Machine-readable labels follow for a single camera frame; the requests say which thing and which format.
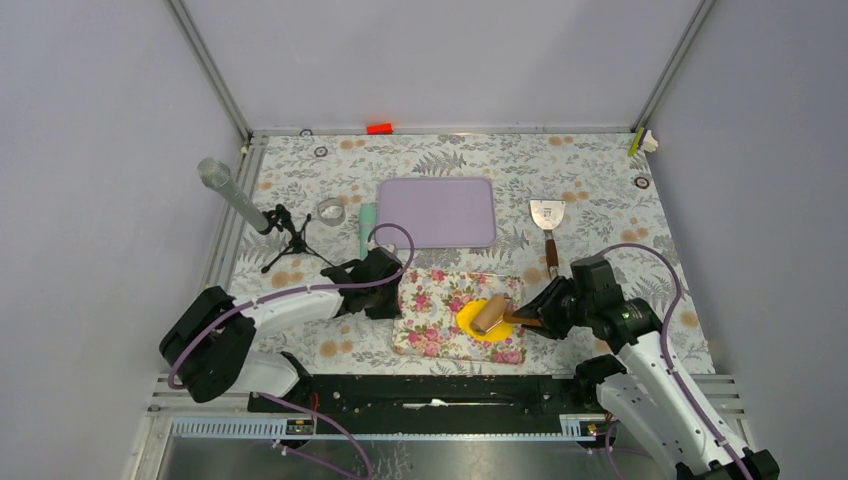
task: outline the floral fabric pad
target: floral fabric pad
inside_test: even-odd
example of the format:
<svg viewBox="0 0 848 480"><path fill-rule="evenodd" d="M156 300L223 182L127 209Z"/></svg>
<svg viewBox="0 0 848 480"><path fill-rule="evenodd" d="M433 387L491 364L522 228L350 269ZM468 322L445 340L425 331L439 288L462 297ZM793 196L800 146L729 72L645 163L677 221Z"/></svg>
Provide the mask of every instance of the floral fabric pad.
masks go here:
<svg viewBox="0 0 848 480"><path fill-rule="evenodd" d="M519 365L524 363L524 329L515 327L503 342L481 342L462 331L456 314L468 302L509 294L522 305L516 276L411 268L399 285L402 318L395 322L392 349L403 355L455 358Z"/></svg>

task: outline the metal spatula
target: metal spatula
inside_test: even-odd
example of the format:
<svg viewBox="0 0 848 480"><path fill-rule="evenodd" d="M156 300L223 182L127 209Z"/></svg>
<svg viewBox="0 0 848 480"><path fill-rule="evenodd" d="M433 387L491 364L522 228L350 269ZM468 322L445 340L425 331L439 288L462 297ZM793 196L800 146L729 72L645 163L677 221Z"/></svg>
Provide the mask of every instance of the metal spatula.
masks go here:
<svg viewBox="0 0 848 480"><path fill-rule="evenodd" d="M554 279L559 275L559 257L556 252L553 230L562 222L565 215L565 202L562 200L530 200L530 214L539 228L545 231L545 261L548 275Z"/></svg>

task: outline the table surface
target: table surface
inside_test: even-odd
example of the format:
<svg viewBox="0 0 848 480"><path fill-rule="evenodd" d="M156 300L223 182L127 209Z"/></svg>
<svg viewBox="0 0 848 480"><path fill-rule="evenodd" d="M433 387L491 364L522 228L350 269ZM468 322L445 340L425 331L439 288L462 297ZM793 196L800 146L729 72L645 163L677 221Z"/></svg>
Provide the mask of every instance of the table surface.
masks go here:
<svg viewBox="0 0 848 480"><path fill-rule="evenodd" d="M358 258L358 213L377 200L380 183L405 176L483 176L492 181L498 237L484 249L429 249L416 252L413 266L520 275L525 298L548 282L544 235L533 223L530 198L566 202L566 215L554 231L563 273L567 265L619 242L639 242L659 250L675 266L684 296L671 325L671 340L690 373L713 373L698 316L643 156L627 157L631 134L580 135L389 135L271 137L254 201L262 209L284 204L299 224L317 203L337 196L346 219L335 227L313 220L309 244L333 263ZM315 149L328 154L317 157ZM283 257L267 274L262 265L284 242L245 229L229 293L258 294L291 286L324 266L315 257ZM665 267L651 255L621 249L608 255L628 298L647 300L662 317L674 286ZM522 365L502 365L399 355L391 349L393 320L370 320L364 313L312 321L258 342L263 351L287 350L312 373L353 374L571 374L580 362L609 351L589 329L574 328L554 341L527 335Z"/></svg>

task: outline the tripod stand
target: tripod stand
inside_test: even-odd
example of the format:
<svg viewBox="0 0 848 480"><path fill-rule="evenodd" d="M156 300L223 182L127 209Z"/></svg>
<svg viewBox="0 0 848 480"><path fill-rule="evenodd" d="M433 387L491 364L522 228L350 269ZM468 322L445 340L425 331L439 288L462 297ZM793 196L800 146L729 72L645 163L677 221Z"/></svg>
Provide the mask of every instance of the tripod stand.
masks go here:
<svg viewBox="0 0 848 480"><path fill-rule="evenodd" d="M291 239L289 239L289 242L286 247L279 254L277 254L277 256L274 257L273 260L271 260L271 263L262 267L262 273L268 273L268 271L271 270L271 267L273 267L274 264L277 263L277 261L283 258L284 256L298 255L301 253L316 256L327 264L329 264L330 266L333 266L332 263L327 261L326 258L322 257L318 252L313 250L312 247L310 247L306 243L306 225L308 225L309 222L312 220L312 214L306 215L306 220L303 221L303 224L300 226L300 230L295 230L294 223L291 219L291 212L289 212L286 207L280 205L279 203L276 207L274 207L274 210L262 212L262 214L265 215L265 218L268 219L268 223L271 224L269 232L276 228L281 232L289 232L289 235L291 235Z"/></svg>

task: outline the white wall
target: white wall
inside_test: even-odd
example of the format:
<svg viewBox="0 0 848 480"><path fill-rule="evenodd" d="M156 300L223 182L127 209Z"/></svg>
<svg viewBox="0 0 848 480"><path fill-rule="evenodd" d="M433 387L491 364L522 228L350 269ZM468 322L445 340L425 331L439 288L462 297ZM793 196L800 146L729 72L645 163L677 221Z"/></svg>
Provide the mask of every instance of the white wall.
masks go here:
<svg viewBox="0 0 848 480"><path fill-rule="evenodd" d="M0 7L0 478L118 478L239 141L161 1Z"/></svg>
<svg viewBox="0 0 848 480"><path fill-rule="evenodd" d="M629 127L697 0L187 0L255 129Z"/></svg>
<svg viewBox="0 0 848 480"><path fill-rule="evenodd" d="M711 349L786 479L845 470L846 22L844 0L719 2L653 122Z"/></svg>

